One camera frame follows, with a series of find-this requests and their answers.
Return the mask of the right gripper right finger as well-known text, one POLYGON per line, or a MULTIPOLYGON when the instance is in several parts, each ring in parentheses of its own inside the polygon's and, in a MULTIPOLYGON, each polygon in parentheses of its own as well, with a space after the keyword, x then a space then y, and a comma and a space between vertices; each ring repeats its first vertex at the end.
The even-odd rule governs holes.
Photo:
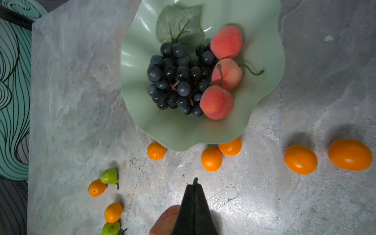
POLYGON ((194 183, 194 233, 196 235, 218 235, 203 188, 194 183))

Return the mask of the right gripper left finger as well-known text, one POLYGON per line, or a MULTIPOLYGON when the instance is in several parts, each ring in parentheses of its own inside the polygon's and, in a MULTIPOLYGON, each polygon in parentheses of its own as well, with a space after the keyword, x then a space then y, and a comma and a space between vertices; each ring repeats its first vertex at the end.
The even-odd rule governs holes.
POLYGON ((193 235, 194 187, 187 185, 172 235, 193 235))

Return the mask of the pink fake peach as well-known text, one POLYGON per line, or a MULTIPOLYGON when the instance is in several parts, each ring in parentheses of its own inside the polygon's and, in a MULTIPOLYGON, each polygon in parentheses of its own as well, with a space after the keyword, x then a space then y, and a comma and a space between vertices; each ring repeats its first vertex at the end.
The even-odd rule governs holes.
POLYGON ((235 59, 242 46, 242 32, 233 25, 223 27, 210 42, 210 49, 219 60, 224 58, 235 59))
POLYGON ((201 97, 199 107, 210 119, 220 120, 229 115, 233 109, 234 100, 229 91, 222 87, 224 75, 222 73, 222 65, 216 66, 220 73, 220 82, 218 85, 208 87, 201 97))
POLYGON ((151 228, 149 235, 171 235, 180 207, 174 205, 166 209, 151 228))
POLYGON ((213 69, 211 76, 212 84, 220 86, 228 92, 232 92, 242 82, 244 74, 242 66, 246 67, 253 75, 264 73, 263 70, 259 73, 254 73, 247 65, 238 65, 233 59, 224 58, 219 60, 213 69))

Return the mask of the dark fake grape bunch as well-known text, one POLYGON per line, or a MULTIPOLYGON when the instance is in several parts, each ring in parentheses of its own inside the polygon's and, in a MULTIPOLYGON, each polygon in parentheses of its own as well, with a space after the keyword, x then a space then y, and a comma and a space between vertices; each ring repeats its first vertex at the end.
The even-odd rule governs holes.
POLYGON ((179 109, 184 115, 203 116, 200 102, 211 86, 218 59, 200 25, 201 6, 168 5, 157 18, 160 53, 150 59, 149 96, 161 110, 179 109))

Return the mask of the light green wavy fruit bowl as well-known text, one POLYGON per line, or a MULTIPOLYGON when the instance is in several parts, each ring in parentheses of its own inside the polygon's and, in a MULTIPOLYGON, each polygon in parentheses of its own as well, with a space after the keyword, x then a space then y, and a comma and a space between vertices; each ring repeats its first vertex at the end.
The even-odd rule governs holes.
POLYGON ((285 52, 279 36, 279 1, 142 1, 121 46, 121 90, 133 121, 161 145, 186 151, 198 144, 225 144, 246 129, 252 110, 272 92, 285 70, 285 52), (244 45, 236 58, 260 76, 245 71, 233 91, 234 106, 224 119, 184 115, 179 109, 161 110, 147 94, 147 68, 160 52, 155 28, 158 16, 168 5, 200 6, 200 25, 207 39, 227 24, 243 32, 244 45))

